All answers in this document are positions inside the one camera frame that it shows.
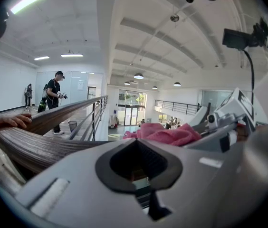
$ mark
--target trash can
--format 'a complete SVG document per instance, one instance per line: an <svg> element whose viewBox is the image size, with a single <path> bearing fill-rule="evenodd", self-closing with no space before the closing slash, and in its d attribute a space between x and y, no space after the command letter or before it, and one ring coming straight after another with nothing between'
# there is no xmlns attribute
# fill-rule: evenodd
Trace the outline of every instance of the trash can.
<svg viewBox="0 0 268 228"><path fill-rule="evenodd" d="M77 122L76 121L69 121L68 125L69 125L69 129L71 130L71 132L73 132L73 130L75 128L77 128Z"/></svg>

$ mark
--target railing post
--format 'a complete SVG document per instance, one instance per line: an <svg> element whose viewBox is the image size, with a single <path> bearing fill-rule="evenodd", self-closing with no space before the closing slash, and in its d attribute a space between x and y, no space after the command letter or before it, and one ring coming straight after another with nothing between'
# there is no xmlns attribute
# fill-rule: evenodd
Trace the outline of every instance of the railing post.
<svg viewBox="0 0 268 228"><path fill-rule="evenodd" d="M100 120L101 120L101 115L102 115L102 98L101 98L101 102L100 102Z"/></svg>
<svg viewBox="0 0 268 228"><path fill-rule="evenodd" d="M93 121L93 124L92 124L92 131L93 131L93 139L95 139L95 103L93 103L93 114L92 114L92 121Z"/></svg>

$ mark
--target pink towel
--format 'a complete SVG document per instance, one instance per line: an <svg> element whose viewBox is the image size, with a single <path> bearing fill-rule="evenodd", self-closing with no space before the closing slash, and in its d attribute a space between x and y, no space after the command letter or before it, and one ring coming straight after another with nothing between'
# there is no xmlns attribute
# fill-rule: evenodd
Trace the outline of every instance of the pink towel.
<svg viewBox="0 0 268 228"><path fill-rule="evenodd" d="M195 132L187 123L174 130L166 130L159 123L144 123L136 133L126 131L125 134L126 136L123 139L150 139L175 146L183 146L201 139L201 135Z"/></svg>

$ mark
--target black cable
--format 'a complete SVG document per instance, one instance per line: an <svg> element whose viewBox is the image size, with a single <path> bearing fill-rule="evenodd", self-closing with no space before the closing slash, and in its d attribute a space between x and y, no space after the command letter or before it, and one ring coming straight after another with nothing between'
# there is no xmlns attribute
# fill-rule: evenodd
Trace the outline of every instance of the black cable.
<svg viewBox="0 0 268 228"><path fill-rule="evenodd" d="M253 63L251 60L251 57L249 55L249 53L245 50L243 50L243 52L245 53L245 55L247 56L249 62L250 62L250 68L251 68L251 104L253 105L253 90L254 90L254 69L253 69Z"/></svg>

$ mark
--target finger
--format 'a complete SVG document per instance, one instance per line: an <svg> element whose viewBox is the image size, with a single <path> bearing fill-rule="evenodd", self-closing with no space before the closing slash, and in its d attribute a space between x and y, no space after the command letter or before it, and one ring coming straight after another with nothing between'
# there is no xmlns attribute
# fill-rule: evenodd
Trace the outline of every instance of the finger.
<svg viewBox="0 0 268 228"><path fill-rule="evenodd" d="M12 118L10 118L10 117L3 117L2 118L2 121L4 123L7 123L7 124L13 126L13 127L17 127L18 126L18 124Z"/></svg>
<svg viewBox="0 0 268 228"><path fill-rule="evenodd" d="M19 116L16 116L16 118L21 119L24 122L31 123L31 119L26 116L19 115Z"/></svg>
<svg viewBox="0 0 268 228"><path fill-rule="evenodd" d="M21 120L21 119L19 119L19 118L17 118L17 117L13 117L13 120L19 125L19 126L21 126L22 128L26 128L26 125L25 125L25 123Z"/></svg>
<svg viewBox="0 0 268 228"><path fill-rule="evenodd" d="M21 114L22 116L26 116L26 117L29 117L29 118L31 118L31 114L30 113L23 113L23 114Z"/></svg>

